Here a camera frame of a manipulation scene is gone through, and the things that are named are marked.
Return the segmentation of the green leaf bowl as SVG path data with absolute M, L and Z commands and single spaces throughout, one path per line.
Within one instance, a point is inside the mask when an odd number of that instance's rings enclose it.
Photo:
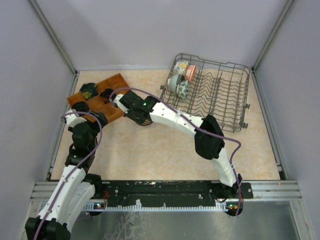
M 179 98 L 186 100 L 189 94 L 190 82 L 188 80 L 181 81 L 177 88 Z

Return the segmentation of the orange patterned bowl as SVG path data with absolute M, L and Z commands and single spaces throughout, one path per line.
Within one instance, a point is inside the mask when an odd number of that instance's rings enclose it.
M 196 73 L 196 65 L 189 65 L 186 69 L 186 72 L 184 74 L 184 78 L 185 80 L 188 80 L 189 82 L 191 82 L 194 78 L 194 75 Z

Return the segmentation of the yellow blue patterned bowl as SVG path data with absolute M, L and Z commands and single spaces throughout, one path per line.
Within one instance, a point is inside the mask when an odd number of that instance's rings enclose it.
M 184 76 L 186 74 L 186 70 L 188 68 L 188 65 L 189 65 L 188 61 L 185 61 L 185 60 L 177 61 L 174 68 L 173 68 L 173 74 Z

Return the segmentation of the pale green bowl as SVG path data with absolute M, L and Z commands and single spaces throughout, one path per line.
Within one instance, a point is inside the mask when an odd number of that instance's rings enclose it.
M 177 87 L 181 82 L 181 78 L 182 78 L 181 74 L 175 74 L 167 80 L 167 86 L 171 92 L 174 92 L 174 93 L 176 92 Z

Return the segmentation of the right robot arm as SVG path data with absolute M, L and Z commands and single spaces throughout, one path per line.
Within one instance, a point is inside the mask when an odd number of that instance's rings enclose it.
M 118 94 L 114 102 L 125 117 L 141 126 L 147 122 L 159 123 L 191 136 L 195 152 L 209 160 L 217 171 L 224 194 L 235 198 L 241 192 L 241 180 L 233 157 L 242 144 L 239 140 L 224 136 L 215 117 L 190 115 L 154 95 L 143 99 L 131 90 Z

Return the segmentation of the blue dotted bowl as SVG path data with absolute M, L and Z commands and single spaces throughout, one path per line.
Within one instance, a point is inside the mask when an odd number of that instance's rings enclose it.
M 136 124 L 141 124 L 144 122 L 152 122 L 149 115 L 145 115 L 144 113 L 134 112 L 130 115 L 130 119 L 133 120 Z

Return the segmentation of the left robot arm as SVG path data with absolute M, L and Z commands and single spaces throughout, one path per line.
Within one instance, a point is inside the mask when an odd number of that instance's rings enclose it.
M 86 203 L 104 192 L 100 175 L 89 173 L 108 124 L 104 113 L 67 111 L 62 119 L 72 133 L 72 144 L 62 176 L 49 200 L 36 217 L 29 217 L 25 232 L 29 240 L 69 240 Z

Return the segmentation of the blue white floral bowl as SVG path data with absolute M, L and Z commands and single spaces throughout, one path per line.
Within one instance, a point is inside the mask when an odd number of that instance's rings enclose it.
M 152 123 L 153 123 L 152 121 L 147 121 L 147 122 L 143 122 L 143 123 L 138 123 L 138 125 L 142 126 L 142 127 L 146 127 L 146 126 L 151 125 Z

